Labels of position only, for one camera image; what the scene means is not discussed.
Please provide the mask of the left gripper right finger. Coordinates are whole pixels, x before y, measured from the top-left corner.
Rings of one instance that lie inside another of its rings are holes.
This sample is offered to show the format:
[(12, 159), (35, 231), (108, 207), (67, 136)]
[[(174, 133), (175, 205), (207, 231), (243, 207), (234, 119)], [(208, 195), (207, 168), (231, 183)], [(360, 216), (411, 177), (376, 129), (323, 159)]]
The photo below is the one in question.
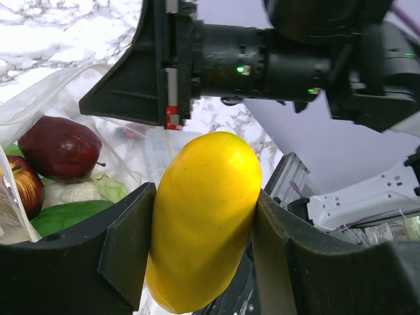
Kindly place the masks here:
[(252, 245), (262, 314), (419, 313), (416, 241), (357, 246), (261, 192)]

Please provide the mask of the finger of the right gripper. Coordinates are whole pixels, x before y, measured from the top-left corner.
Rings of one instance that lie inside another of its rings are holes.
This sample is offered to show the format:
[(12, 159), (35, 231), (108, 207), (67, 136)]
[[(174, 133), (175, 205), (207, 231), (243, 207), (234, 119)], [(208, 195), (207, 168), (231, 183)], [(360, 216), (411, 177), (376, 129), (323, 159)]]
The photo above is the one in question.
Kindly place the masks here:
[(192, 2), (144, 1), (131, 46), (79, 101), (83, 115), (178, 129), (190, 118)]

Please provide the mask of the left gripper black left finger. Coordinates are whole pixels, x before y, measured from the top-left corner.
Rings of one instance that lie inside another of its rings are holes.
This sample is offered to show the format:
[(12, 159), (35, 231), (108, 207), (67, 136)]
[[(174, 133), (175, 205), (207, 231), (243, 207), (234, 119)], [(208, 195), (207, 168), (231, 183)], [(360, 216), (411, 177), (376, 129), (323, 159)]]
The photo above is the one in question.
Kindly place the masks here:
[(139, 309), (156, 187), (38, 242), (1, 247), (2, 314), (132, 314)]

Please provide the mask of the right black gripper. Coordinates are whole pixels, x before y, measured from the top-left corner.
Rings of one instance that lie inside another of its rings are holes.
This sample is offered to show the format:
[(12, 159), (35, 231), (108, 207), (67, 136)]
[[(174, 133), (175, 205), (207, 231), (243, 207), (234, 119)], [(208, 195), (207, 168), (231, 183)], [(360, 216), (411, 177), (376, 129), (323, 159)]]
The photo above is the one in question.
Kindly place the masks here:
[(419, 112), (419, 44), (390, 1), (265, 1), (268, 29), (196, 22), (192, 97), (290, 101), (325, 93), (333, 119), (386, 131)]

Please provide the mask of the green bell pepper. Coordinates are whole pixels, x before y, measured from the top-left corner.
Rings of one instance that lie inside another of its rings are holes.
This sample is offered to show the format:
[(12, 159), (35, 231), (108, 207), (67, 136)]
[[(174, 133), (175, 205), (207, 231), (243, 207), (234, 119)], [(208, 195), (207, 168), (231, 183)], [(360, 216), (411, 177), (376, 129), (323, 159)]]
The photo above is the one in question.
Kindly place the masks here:
[(53, 205), (42, 210), (31, 221), (31, 224), (43, 238), (84, 221), (112, 205), (112, 202), (105, 200), (77, 201)]

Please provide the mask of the clear zip top bag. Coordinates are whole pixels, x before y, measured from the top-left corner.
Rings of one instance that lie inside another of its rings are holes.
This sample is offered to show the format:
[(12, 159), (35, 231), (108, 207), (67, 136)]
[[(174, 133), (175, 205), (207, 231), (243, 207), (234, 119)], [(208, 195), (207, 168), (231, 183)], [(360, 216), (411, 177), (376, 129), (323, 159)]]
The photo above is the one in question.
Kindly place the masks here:
[(1, 106), (1, 244), (95, 223), (164, 170), (190, 133), (81, 115), (86, 70), (60, 70)]

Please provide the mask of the dark red apple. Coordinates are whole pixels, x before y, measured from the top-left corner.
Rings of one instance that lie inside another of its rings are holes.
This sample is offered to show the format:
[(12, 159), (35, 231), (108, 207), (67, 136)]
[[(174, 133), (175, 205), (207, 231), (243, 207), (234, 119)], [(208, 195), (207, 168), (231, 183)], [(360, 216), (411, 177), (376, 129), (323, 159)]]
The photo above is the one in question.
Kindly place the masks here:
[(82, 124), (44, 115), (18, 139), (18, 147), (40, 175), (76, 183), (90, 177), (102, 141)]
[(20, 156), (7, 155), (24, 210), (31, 221), (41, 212), (45, 198), (44, 186), (39, 175)]

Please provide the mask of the dark red apple front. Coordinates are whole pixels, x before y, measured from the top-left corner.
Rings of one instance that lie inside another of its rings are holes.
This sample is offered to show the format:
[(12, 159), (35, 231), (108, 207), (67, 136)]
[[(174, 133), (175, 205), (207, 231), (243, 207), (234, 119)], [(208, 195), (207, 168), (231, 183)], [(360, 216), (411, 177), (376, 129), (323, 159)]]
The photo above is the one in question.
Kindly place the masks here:
[(76, 183), (90, 177), (102, 141), (82, 124), (44, 115), (18, 139), (18, 147), (40, 175)]

